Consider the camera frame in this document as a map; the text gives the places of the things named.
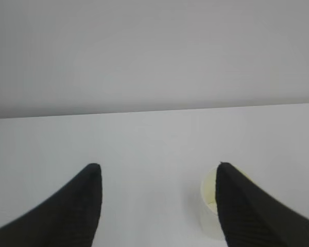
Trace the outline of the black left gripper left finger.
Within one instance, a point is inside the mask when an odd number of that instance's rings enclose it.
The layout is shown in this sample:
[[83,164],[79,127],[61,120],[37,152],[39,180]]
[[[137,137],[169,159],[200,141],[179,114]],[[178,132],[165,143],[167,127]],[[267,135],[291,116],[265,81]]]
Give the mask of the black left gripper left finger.
[[0,246],[92,246],[101,205],[101,167],[88,164],[47,200],[0,227]]

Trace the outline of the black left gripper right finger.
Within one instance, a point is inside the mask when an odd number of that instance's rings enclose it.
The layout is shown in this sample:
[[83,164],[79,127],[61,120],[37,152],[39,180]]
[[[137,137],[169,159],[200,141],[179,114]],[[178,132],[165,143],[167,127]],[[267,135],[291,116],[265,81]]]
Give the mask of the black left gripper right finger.
[[217,167],[215,199],[228,246],[309,246],[309,219],[270,196],[230,163]]

